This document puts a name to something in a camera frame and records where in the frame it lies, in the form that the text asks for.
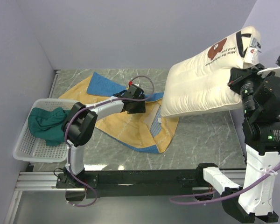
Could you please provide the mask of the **blue and yellow pillowcase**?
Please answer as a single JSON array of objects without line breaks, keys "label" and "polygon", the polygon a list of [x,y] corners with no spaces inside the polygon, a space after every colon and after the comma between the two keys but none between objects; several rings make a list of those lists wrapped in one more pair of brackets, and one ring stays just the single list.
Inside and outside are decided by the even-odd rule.
[{"label": "blue and yellow pillowcase", "polygon": [[[120,85],[94,72],[60,98],[93,104],[125,89],[125,85]],[[132,150],[163,153],[175,135],[179,119],[161,116],[162,98],[163,93],[157,92],[146,101],[145,113],[116,113],[97,121],[96,128]]]}]

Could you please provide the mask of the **cream pillow with bear print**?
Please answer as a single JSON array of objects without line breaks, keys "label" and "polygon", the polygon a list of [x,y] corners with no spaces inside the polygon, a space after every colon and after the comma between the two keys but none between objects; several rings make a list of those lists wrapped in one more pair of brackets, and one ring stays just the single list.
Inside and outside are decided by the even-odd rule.
[{"label": "cream pillow with bear print", "polygon": [[258,64],[260,40],[259,31],[248,26],[173,65],[165,84],[161,115],[173,118],[240,108],[241,96],[228,86],[231,69]]}]

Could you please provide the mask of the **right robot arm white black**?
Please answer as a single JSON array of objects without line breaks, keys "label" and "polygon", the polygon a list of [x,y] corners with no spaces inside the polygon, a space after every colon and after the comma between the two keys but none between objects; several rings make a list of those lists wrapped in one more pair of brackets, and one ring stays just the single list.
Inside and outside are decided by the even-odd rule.
[{"label": "right robot arm white black", "polygon": [[220,194],[224,211],[239,222],[256,218],[275,223],[272,197],[277,166],[280,163],[280,76],[277,69],[262,64],[248,69],[231,69],[229,88],[241,96],[246,145],[243,186],[226,177],[213,163],[201,163],[196,182],[208,183]]}]

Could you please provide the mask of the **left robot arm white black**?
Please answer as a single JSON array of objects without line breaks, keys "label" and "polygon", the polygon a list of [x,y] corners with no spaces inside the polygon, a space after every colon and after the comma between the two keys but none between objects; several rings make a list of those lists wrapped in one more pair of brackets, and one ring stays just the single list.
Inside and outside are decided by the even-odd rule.
[{"label": "left robot arm white black", "polygon": [[97,121],[116,113],[133,114],[145,111],[144,91],[134,84],[98,103],[75,103],[62,125],[64,142],[68,145],[65,168],[70,174],[67,182],[74,188],[80,187],[84,182],[81,174],[84,171],[83,146],[91,139]]}]

